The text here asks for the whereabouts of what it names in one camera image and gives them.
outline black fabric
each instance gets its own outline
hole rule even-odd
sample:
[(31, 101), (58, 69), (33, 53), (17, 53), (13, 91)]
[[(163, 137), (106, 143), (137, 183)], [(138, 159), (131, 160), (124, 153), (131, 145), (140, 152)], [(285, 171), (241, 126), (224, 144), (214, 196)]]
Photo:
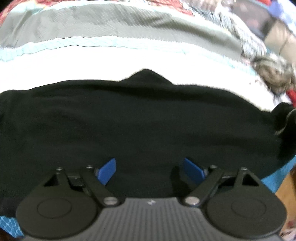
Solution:
[(186, 156), (205, 167), (248, 167), (264, 178), (295, 155), (294, 143), (275, 135), (276, 117), (230, 92), (175, 86), (150, 70), (120, 82), (70, 80), (6, 91), (0, 195), (23, 198), (51, 169), (101, 167), (110, 157), (117, 171), (107, 187), (120, 198), (188, 194), (178, 175)]
[(275, 119), (276, 135), (285, 140), (282, 144), (281, 159), (290, 158), (290, 153), (296, 150), (296, 109), (288, 103), (280, 103), (271, 112)]
[(1, 0), (0, 1), (0, 12), (2, 12), (10, 2), (11, 2), (11, 0)]

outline wooden floor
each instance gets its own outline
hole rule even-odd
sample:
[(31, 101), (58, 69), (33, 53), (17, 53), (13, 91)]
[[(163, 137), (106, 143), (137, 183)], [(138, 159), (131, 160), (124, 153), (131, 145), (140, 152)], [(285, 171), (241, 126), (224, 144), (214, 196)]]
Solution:
[(20, 239), (15, 239), (11, 237), (8, 233), (0, 229), (0, 241), (19, 241)]
[(289, 221), (296, 219), (296, 167), (286, 176), (276, 195), (285, 204), (288, 212), (287, 221), (283, 227), (285, 229)]

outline blue patterned fabric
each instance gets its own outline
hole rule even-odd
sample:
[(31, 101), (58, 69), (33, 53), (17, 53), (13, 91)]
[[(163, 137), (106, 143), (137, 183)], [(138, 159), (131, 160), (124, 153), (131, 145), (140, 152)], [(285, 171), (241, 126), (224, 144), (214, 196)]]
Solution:
[(23, 236), (20, 226), (15, 218), (0, 216), (0, 228), (2, 228), (14, 238)]
[(282, 20), (291, 32), (296, 36), (296, 6), (289, 0), (272, 1), (269, 13)]
[(265, 177), (261, 181), (273, 192), (275, 193), (283, 180), (285, 179), (286, 175), (292, 170), (292, 168), (296, 165), (296, 156), (284, 165), (281, 169), (278, 169), (272, 175)]

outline triangular cutout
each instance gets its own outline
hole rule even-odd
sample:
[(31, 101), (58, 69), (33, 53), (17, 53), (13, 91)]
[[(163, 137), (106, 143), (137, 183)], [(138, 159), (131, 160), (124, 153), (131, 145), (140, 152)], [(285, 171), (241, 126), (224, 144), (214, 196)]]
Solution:
[(58, 186), (59, 181), (57, 180), (57, 176), (53, 175), (45, 184), (44, 187), (53, 187)]
[(255, 186), (255, 187), (258, 187), (259, 184), (251, 177), (250, 174), (246, 174), (244, 176), (244, 179), (242, 181), (242, 184), (244, 186)]

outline round black disc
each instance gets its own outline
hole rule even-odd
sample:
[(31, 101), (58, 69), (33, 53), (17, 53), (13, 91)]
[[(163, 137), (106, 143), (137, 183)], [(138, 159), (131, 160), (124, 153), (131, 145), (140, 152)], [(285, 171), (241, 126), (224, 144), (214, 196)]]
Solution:
[(244, 191), (217, 194), (207, 204), (207, 215), (220, 231), (245, 239), (277, 233), (287, 216), (276, 196), (248, 195)]
[(40, 239), (61, 239), (90, 226), (97, 215), (96, 203), (83, 193), (65, 193), (25, 198), (16, 213), (23, 232)]

